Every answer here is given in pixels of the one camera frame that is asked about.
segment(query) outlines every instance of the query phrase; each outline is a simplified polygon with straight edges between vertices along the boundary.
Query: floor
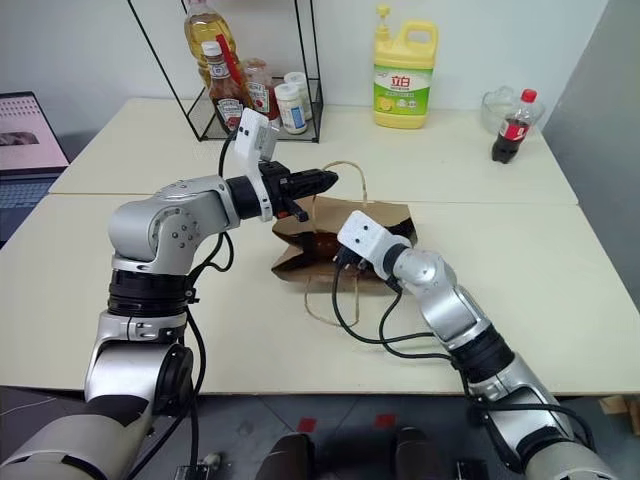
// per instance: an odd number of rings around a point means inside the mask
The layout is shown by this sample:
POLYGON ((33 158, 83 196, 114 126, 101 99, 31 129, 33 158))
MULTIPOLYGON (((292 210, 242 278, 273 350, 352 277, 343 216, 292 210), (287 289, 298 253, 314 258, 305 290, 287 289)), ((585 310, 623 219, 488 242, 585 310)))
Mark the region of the floor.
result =
MULTIPOLYGON (((564 401, 591 424, 601 456, 621 479, 640 478, 640 437, 631 433, 629 418, 606 416, 596 398, 564 401)), ((485 433, 469 426, 465 401, 457 397, 420 396, 211 396, 199 401, 200 455, 222 452, 215 480, 252 479, 273 444, 293 431, 307 431, 316 445, 322 480, 389 480, 390 443, 397 427, 412 425, 434 439, 442 461, 453 467, 457 458, 487 463, 491 479, 519 476, 506 470, 488 446, 485 433)), ((0 388, 0 458, 51 420, 79 413, 82 403, 71 396, 0 388), (43 402, 39 405, 16 407, 43 402)), ((167 427, 156 432, 143 452, 167 427)), ((140 474, 140 480, 173 479, 188 459, 189 425, 183 425, 140 474)))

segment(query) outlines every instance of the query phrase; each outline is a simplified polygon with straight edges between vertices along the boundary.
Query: black cable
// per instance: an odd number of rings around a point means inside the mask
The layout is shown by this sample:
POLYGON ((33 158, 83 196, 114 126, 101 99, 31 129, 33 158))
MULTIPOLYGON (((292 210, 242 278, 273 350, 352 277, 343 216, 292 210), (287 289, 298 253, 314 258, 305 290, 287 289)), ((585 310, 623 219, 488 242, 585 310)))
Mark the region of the black cable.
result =
POLYGON ((194 267, 191 270, 191 272, 189 272, 189 275, 187 275, 187 283, 189 284, 189 286, 192 287, 193 285, 195 285, 196 280, 198 280, 198 277, 200 277, 200 274, 204 271, 205 268, 209 266, 213 257, 215 257, 218 254, 218 252, 222 248, 223 240, 224 240, 224 237, 222 236, 222 234, 219 234, 218 240, 216 241, 216 244, 213 247, 213 250, 211 250, 211 253, 207 255, 207 257, 199 265, 194 267))
POLYGON ((218 176, 220 178, 224 177, 224 159, 227 156, 227 150, 229 150, 229 145, 231 142, 236 139, 238 136, 238 130, 234 130, 227 138, 224 139, 224 143, 222 144, 222 150, 220 150, 220 159, 218 160, 218 176))
POLYGON ((411 340, 411 339, 414 339, 414 338, 433 337, 433 333, 432 332, 422 332, 422 333, 412 333, 410 335, 402 335, 400 337, 391 337, 391 338, 386 338, 384 340, 380 340, 380 339, 373 339, 373 338, 363 337, 362 335, 359 335, 354 330, 352 330, 351 327, 349 327, 349 325, 347 325, 347 322, 344 321, 344 318, 342 317, 342 314, 340 313, 340 307, 338 307, 338 283, 340 281, 340 273, 342 273, 342 267, 343 267, 343 265, 341 263, 336 264, 336 270, 335 270, 335 273, 333 275, 333 285, 331 287, 331 303, 333 304, 333 312, 335 313, 336 318, 338 319, 338 322, 340 323, 340 326, 349 335, 351 335, 356 340, 358 340, 358 341, 360 341, 362 343, 368 343, 369 345, 383 345, 385 343, 403 342, 405 340, 411 340))
POLYGON ((342 268, 343 268, 343 263, 338 262, 336 264, 336 270, 335 270, 335 274, 334 274, 334 278, 333 278, 333 286, 332 286, 332 290, 331 290, 331 300, 332 300, 332 303, 333 303, 334 312, 336 314, 336 317, 338 318, 338 322, 340 322, 340 325, 342 326, 342 328, 344 330, 346 330, 347 333, 349 333, 349 335, 351 335, 352 337, 354 337, 355 339, 357 339, 357 340, 359 340, 359 341, 361 341, 363 343, 382 345, 387 350, 387 352, 389 352, 392 355, 395 355, 397 357, 400 357, 400 358, 406 358, 406 359, 439 358, 439 359, 443 359, 443 360, 448 360, 451 363, 451 366, 455 370, 457 370, 458 373, 460 374, 460 381, 462 382, 462 388, 463 388, 463 391, 464 391, 464 396, 465 396, 465 398, 467 398, 469 401, 471 401, 473 403, 473 408, 476 408, 476 409, 479 409, 479 410, 484 410, 484 411, 494 411, 494 412, 539 410, 539 411, 562 413, 562 414, 568 416, 569 418, 572 418, 573 420, 575 420, 580 425, 580 428, 583 430, 585 438, 583 439, 580 435, 575 434, 576 438, 580 442, 582 442, 587 448, 591 449, 594 453, 597 452, 596 451, 596 445, 595 445, 595 439, 594 439, 594 435, 593 435, 593 431, 591 430, 591 427, 589 426, 589 424, 587 423, 587 421, 584 418, 582 418, 580 415, 578 415, 576 412, 574 412, 570 408, 563 407, 561 405, 554 405, 554 404, 501 405, 501 404, 497 404, 497 403, 486 403, 486 402, 483 401, 483 399, 481 397, 474 397, 473 395, 471 395, 471 392, 469 390, 469 382, 468 382, 467 378, 464 376, 464 373, 458 368, 458 366, 456 365, 455 360, 452 357, 450 357, 449 355, 442 354, 442 353, 408 354, 408 353, 399 352, 399 351, 393 349, 389 345, 389 343, 392 342, 392 341, 402 341, 401 339, 405 339, 406 340, 406 339, 408 339, 406 337, 416 338, 415 336, 410 336, 410 335, 409 336, 404 336, 404 337, 394 337, 394 338, 390 338, 390 339, 386 339, 384 337, 384 326, 385 326, 385 323, 387 321, 387 318, 391 314, 391 312, 395 309, 395 307, 400 302, 400 299, 402 298, 402 290, 398 290, 397 291, 396 298, 391 303, 391 305, 389 305, 389 307, 384 312, 384 314, 383 314, 383 316, 382 316, 382 318, 380 320, 380 324, 378 326, 378 335, 379 335, 379 340, 378 341, 374 341, 372 339, 369 339, 369 338, 366 338, 366 337, 362 337, 361 335, 358 335, 356 332, 351 330, 351 328, 349 328, 347 323, 342 318, 342 315, 340 314, 340 310, 338 308, 337 291, 338 291, 338 282, 340 280, 340 273, 342 271, 342 268))
POLYGON ((160 437, 160 439, 153 444, 153 447, 149 449, 149 451, 145 454, 145 456, 142 457, 142 459, 136 464, 133 470, 129 472, 129 475, 127 475, 127 480, 133 480, 133 478, 135 478, 136 475, 138 475, 142 471, 142 469, 147 466, 147 463, 149 463, 149 461, 155 456, 156 453, 158 453, 158 451, 163 447, 163 445, 167 443, 167 440, 169 440, 169 437, 171 437, 173 432, 176 431, 176 429, 178 428, 182 420, 184 420, 184 418, 187 416, 189 411, 190 411, 190 404, 186 408, 182 409, 182 411, 178 414, 178 416, 175 418, 173 423, 169 425, 169 428, 167 428, 167 430, 162 434, 162 437, 160 437))
POLYGON ((391 305, 389 305, 387 310, 384 312, 384 315, 382 315, 382 318, 380 319, 380 325, 378 326, 378 336, 380 337, 380 341, 384 349, 387 352, 389 352, 391 355, 395 355, 396 357, 400 357, 400 358, 412 358, 412 359, 439 358, 441 360, 447 360, 449 362, 453 361, 453 359, 449 355, 446 355, 444 353, 403 353, 403 352, 399 352, 398 350, 395 350, 389 345, 389 341, 384 337, 384 325, 387 321, 387 318, 389 318, 389 315, 393 311, 393 309, 396 308, 396 306, 400 302, 401 298, 402 298, 402 290, 398 290, 398 294, 396 295, 395 300, 391 303, 391 305))
POLYGON ((229 235, 229 233, 228 232, 222 232, 220 235, 222 236, 222 238, 224 238, 227 241, 227 247, 229 247, 229 259, 227 260, 227 264, 224 267, 221 267, 220 265, 218 265, 215 262, 208 262, 206 264, 206 266, 207 267, 213 267, 218 272, 227 272, 227 271, 229 271, 231 269, 231 266, 233 265, 235 252, 233 250, 233 242, 231 241, 231 236, 229 235))
POLYGON ((196 386, 194 387, 194 397, 200 393, 200 389, 202 388, 202 382, 204 382, 204 373, 207 369, 207 352, 204 349, 204 340, 202 339, 202 334, 200 333, 200 329, 196 325, 196 321, 191 315, 191 310, 187 307, 187 324, 191 331, 193 332, 193 336, 196 339, 196 345, 198 346, 198 354, 200 355, 200 368, 198 369, 198 378, 196 379, 196 386))
POLYGON ((191 402, 189 412, 191 417, 191 455, 189 457, 189 466, 195 468, 198 466, 198 449, 200 444, 200 425, 198 424, 198 406, 196 399, 191 402))

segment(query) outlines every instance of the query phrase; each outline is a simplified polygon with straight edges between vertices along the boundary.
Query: brown paper bag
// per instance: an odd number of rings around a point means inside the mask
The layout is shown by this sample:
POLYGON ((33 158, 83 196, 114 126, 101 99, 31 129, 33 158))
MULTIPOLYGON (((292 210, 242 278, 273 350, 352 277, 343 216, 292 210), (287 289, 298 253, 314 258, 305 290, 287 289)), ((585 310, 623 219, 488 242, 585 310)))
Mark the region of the brown paper bag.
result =
MULTIPOLYGON (((300 206, 312 217, 300 223, 295 217, 278 220, 273 233, 289 244, 271 271, 286 282, 331 283, 335 271, 333 257, 340 244, 337 234, 351 212, 362 210, 376 222, 387 227, 393 234, 408 238, 415 245, 417 235, 409 207, 403 204, 385 202, 354 202, 329 197, 317 197, 312 209, 312 198, 299 201, 300 206)), ((344 271, 344 277, 353 276, 357 269, 344 271)), ((361 285, 379 284, 381 280, 373 271, 365 271, 360 276, 361 285)))

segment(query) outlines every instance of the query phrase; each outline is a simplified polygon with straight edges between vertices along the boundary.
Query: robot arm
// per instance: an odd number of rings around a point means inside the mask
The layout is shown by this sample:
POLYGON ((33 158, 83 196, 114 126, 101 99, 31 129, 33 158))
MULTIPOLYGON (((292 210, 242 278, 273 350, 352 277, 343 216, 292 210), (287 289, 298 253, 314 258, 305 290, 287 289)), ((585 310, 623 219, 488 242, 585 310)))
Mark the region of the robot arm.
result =
POLYGON ((480 399, 483 420, 503 462, 530 480, 615 479, 591 450, 576 442, 568 418, 545 406, 556 399, 496 331, 455 272, 434 252, 410 248, 362 212, 354 212, 338 241, 397 279, 418 300, 422 315, 480 399), (537 410, 515 410, 518 405, 537 410))
POLYGON ((235 151, 247 175, 179 181, 113 214, 113 273, 85 379, 85 412, 36 433, 2 464, 3 480, 125 478, 153 420, 185 414, 193 353, 179 339, 195 295, 188 274, 196 249, 244 219, 293 214, 304 221, 294 200, 338 178, 267 161, 274 144, 267 118, 245 109, 235 151))

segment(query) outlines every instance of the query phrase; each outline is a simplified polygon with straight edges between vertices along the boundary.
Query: dish soap bottle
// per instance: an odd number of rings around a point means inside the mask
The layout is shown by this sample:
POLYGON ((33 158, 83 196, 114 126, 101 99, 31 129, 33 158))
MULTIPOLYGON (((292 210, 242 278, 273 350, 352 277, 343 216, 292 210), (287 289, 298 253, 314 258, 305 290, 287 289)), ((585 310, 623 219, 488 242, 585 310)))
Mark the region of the dish soap bottle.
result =
POLYGON ((427 118, 438 29, 431 22, 410 20, 392 39, 385 23, 391 8, 379 5, 377 12, 380 24, 374 52, 374 120, 384 127, 420 128, 427 118), (411 40, 413 32, 427 33, 429 39, 411 40))
POLYGON ((206 0, 188 0, 189 9, 187 10, 187 18, 184 21, 184 33, 189 42, 189 49, 198 62, 198 73, 202 77, 202 81, 209 88, 211 86, 211 75, 209 74, 209 66, 207 59, 204 58, 202 51, 202 42, 212 42, 216 40, 217 35, 224 35, 234 63, 238 64, 238 56, 236 55, 236 42, 231 35, 229 25, 224 18, 220 16, 212 7, 207 5, 206 0))

